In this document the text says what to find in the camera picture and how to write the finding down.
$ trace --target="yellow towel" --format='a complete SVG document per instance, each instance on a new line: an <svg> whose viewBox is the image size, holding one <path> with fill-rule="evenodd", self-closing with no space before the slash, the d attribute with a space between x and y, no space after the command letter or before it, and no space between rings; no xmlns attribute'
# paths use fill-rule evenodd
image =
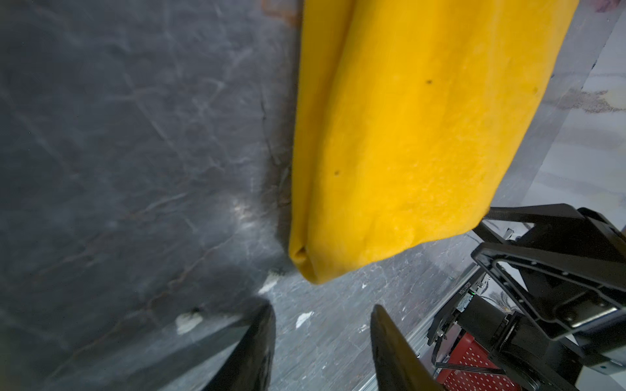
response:
<svg viewBox="0 0 626 391"><path fill-rule="evenodd" d="M577 0L306 0L289 255L323 283L467 232Z"/></svg>

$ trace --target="white marble surface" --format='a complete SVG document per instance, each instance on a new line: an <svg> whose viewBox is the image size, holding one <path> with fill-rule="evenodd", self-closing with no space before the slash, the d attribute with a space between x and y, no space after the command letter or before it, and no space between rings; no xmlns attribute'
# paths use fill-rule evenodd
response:
<svg viewBox="0 0 626 391"><path fill-rule="evenodd" d="M373 305L409 333L456 283L476 245L468 236L320 287L291 266L299 8L295 0L2 5L5 388L191 390L241 331L218 330L269 300L271 389L352 389L373 374L362 329ZM615 20L581 2L494 205L519 205L567 114L550 99L582 85ZM176 318L194 308L202 321L179 335Z"/></svg>
<svg viewBox="0 0 626 391"><path fill-rule="evenodd" d="M568 203L626 226L626 13L622 13L526 194L524 205Z"/></svg>

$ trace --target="screw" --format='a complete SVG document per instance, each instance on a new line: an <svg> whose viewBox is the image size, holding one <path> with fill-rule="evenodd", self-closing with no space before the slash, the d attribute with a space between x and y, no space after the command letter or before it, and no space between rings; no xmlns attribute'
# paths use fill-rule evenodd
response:
<svg viewBox="0 0 626 391"><path fill-rule="evenodd" d="M594 295L593 298L591 299L591 302L593 304L596 304L598 307L608 307L608 303L600 296L598 295Z"/></svg>
<svg viewBox="0 0 626 391"><path fill-rule="evenodd" d="M563 316L563 319L566 322L573 322L576 320L577 317L578 317L578 314L575 313L574 311L567 311L565 315Z"/></svg>

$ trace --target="folded fabric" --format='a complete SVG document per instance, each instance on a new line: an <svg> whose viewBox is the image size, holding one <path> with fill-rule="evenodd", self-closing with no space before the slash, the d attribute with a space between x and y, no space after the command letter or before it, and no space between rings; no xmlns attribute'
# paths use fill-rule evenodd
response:
<svg viewBox="0 0 626 391"><path fill-rule="evenodd" d="M306 0L289 255L323 283L474 228L576 0Z"/></svg>

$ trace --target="red perforated panel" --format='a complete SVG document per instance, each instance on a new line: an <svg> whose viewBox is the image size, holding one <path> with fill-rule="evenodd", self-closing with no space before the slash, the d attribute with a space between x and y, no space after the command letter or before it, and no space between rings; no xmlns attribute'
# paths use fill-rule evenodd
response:
<svg viewBox="0 0 626 391"><path fill-rule="evenodd" d="M498 368L487 359L487 352L465 333L450 355L449 363L469 367ZM437 381L450 391L521 391L521 387L502 375L485 375L460 370L444 369Z"/></svg>

